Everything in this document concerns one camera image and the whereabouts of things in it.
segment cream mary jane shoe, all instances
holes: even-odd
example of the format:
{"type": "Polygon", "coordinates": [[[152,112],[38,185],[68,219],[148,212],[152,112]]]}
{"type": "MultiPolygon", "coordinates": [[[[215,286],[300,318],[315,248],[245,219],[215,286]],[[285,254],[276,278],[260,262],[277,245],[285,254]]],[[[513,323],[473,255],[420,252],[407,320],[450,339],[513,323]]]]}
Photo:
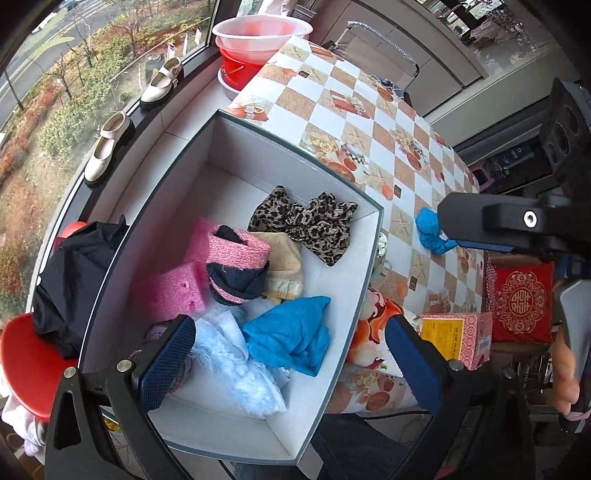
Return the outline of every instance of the cream mary jane shoe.
{"type": "Polygon", "coordinates": [[[173,57],[162,65],[159,71],[152,77],[150,84],[142,93],[139,106],[146,110],[156,108],[166,103],[173,94],[173,89],[184,78],[184,69],[181,59],[173,57]]]}
{"type": "Polygon", "coordinates": [[[105,122],[84,169],[84,181],[89,187],[98,185],[106,177],[115,162],[115,154],[134,134],[135,126],[123,112],[117,112],[105,122]]]}

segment blue cloth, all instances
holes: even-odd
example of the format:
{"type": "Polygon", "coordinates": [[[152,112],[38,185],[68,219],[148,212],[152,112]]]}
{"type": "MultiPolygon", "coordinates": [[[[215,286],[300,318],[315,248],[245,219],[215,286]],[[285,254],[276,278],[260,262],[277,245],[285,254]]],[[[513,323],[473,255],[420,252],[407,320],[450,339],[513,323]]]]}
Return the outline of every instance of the blue cloth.
{"type": "Polygon", "coordinates": [[[437,220],[437,213],[427,207],[421,208],[414,223],[418,228],[418,239],[421,245],[428,248],[436,255],[443,255],[448,250],[457,246],[455,240],[444,240],[441,235],[441,227],[437,220]]]}
{"type": "Polygon", "coordinates": [[[248,352],[269,367],[293,368],[315,377],[329,347],[322,325],[328,297],[302,297],[282,303],[242,325],[248,352]]]}

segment screw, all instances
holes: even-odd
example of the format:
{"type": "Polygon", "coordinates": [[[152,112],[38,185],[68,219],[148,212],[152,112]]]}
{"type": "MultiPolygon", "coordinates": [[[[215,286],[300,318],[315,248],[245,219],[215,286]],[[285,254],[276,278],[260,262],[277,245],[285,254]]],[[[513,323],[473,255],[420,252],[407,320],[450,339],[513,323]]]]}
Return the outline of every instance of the screw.
{"type": "Polygon", "coordinates": [[[64,370],[64,377],[72,378],[74,375],[76,375],[76,367],[68,367],[64,370]]]}
{"type": "Polygon", "coordinates": [[[538,223],[538,218],[536,217],[534,212],[528,210],[523,215],[523,222],[525,223],[526,227],[533,228],[535,227],[535,224],[538,223]]]}
{"type": "Polygon", "coordinates": [[[454,372],[459,372],[460,370],[464,369],[464,364],[456,359],[451,359],[447,362],[449,368],[451,368],[454,372]]]}
{"type": "Polygon", "coordinates": [[[117,370],[120,372],[127,372],[127,370],[129,370],[132,365],[133,364],[131,363],[131,360],[125,359],[117,364],[117,370]]]}
{"type": "Polygon", "coordinates": [[[515,378],[515,371],[510,367],[505,367],[503,369],[503,375],[505,375],[507,378],[515,378]]]}

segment human hand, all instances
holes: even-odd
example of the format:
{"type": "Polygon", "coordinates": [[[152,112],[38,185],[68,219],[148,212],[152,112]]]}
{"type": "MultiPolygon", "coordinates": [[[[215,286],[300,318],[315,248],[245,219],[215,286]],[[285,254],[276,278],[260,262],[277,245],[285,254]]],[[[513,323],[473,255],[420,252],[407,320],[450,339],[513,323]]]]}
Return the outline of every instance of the human hand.
{"type": "Polygon", "coordinates": [[[579,399],[579,382],[574,377],[576,359],[566,345],[564,327],[561,327],[552,347],[552,397],[550,403],[562,415],[579,399]]]}

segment product box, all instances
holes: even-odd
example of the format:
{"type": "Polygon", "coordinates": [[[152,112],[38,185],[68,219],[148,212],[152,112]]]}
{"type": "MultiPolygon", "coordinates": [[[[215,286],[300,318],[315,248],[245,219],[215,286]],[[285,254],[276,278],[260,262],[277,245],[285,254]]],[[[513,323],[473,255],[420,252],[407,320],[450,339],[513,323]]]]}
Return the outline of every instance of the product box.
{"type": "Polygon", "coordinates": [[[488,361],[492,342],[492,313],[428,315],[412,322],[423,340],[446,360],[456,359],[474,370],[488,361]]]}
{"type": "Polygon", "coordinates": [[[130,226],[93,310],[80,368],[112,367],[141,345],[150,322],[134,311],[129,286],[181,264],[199,218],[246,230],[255,208],[277,185],[302,205],[325,191],[339,202],[358,204],[350,245],[335,266],[302,248],[304,296],[331,298],[324,314],[330,346],[322,367],[316,377],[293,373],[282,389],[287,411],[266,420],[233,408],[225,387],[203,375],[203,401],[172,394],[149,413],[173,449],[236,462],[295,465],[337,383],[368,288],[383,207],[302,149],[222,111],[172,163],[130,226]]]}

